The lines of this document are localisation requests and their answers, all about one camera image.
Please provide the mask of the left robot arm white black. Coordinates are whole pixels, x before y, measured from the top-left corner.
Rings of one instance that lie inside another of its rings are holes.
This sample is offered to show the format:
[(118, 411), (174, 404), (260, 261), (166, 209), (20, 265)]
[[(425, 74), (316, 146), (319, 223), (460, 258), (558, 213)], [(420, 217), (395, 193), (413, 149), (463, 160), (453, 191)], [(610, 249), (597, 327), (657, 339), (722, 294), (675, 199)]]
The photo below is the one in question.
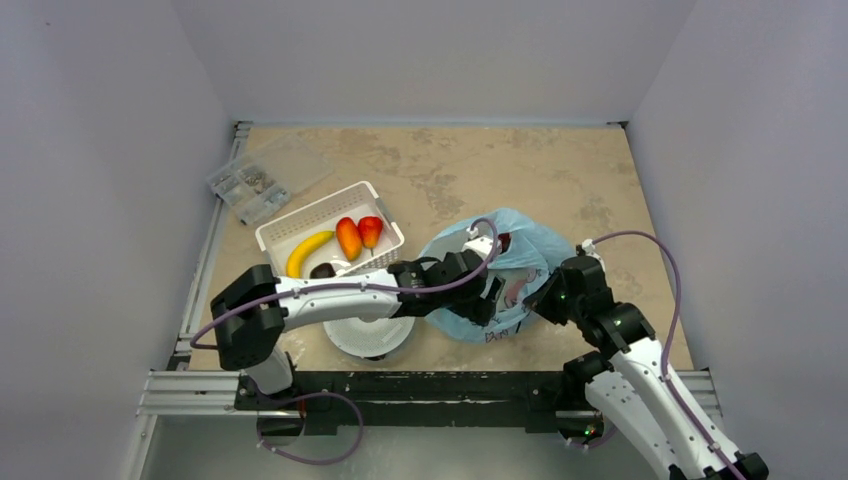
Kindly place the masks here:
[(278, 277), (268, 264), (255, 265), (210, 303), (220, 367), (245, 371), (272, 408), (297, 399), (298, 382), (279, 337), (316, 323), (348, 318), (362, 321), (424, 317), (438, 309), (481, 298), (487, 267), (496, 257), (466, 248), (441, 260), (396, 262), (384, 269), (347, 277)]

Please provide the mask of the red fake grapes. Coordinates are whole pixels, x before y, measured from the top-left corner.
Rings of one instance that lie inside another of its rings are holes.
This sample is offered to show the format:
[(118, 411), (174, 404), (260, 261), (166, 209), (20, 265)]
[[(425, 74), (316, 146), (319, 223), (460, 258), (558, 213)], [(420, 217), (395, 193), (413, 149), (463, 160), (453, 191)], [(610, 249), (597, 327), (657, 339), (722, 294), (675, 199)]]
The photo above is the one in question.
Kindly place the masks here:
[(500, 253), (501, 254), (506, 253), (509, 250), (511, 242), (512, 242), (511, 234), (510, 233), (499, 234), (498, 235), (498, 242), (499, 242), (499, 247), (500, 247)]

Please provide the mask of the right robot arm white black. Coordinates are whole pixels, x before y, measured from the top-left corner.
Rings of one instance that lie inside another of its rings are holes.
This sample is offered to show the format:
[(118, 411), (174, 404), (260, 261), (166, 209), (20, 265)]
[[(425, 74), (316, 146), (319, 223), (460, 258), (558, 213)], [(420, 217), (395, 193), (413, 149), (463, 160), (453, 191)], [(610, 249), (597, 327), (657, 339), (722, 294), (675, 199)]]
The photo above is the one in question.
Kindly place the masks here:
[(768, 477), (761, 456), (743, 452), (687, 389), (643, 313), (615, 300), (600, 260), (563, 261), (524, 305), (551, 323), (574, 323), (593, 346), (564, 364), (563, 397), (599, 410), (659, 478)]

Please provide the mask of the red orange fake fruit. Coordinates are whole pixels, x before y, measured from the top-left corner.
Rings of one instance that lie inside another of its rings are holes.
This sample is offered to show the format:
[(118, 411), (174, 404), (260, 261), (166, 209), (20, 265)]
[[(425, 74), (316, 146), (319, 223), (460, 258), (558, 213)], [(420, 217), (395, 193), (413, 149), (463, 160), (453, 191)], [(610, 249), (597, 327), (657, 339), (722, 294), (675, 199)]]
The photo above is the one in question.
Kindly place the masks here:
[(335, 227), (335, 237), (342, 253), (349, 262), (357, 260), (363, 250), (362, 238), (357, 224), (350, 217), (341, 218)]

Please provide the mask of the light blue plastic bag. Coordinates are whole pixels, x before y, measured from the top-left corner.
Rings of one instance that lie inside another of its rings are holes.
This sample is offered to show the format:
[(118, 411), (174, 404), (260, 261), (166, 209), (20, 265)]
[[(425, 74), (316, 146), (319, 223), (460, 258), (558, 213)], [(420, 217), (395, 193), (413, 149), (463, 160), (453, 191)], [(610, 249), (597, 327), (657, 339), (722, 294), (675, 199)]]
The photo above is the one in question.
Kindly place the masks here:
[(492, 343), (514, 336), (535, 323), (538, 316), (523, 306), (523, 300), (537, 290), (562, 261), (576, 255), (574, 246), (565, 237), (515, 209), (499, 208), (486, 217), (493, 221), (498, 234), (512, 236), (509, 250), (488, 267), (490, 281), (504, 282), (492, 321), (478, 327), (446, 309), (425, 316), (429, 325), (466, 343)]

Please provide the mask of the yellow fake fruit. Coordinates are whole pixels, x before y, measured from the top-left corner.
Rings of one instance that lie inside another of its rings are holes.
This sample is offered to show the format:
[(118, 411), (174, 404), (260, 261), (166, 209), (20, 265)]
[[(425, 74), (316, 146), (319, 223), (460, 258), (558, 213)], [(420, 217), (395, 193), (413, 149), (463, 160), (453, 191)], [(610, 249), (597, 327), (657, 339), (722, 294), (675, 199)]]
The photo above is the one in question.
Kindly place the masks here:
[(334, 237), (333, 231), (320, 231), (301, 241), (287, 258), (285, 275), (291, 278), (300, 278), (306, 260), (318, 249), (333, 240)]

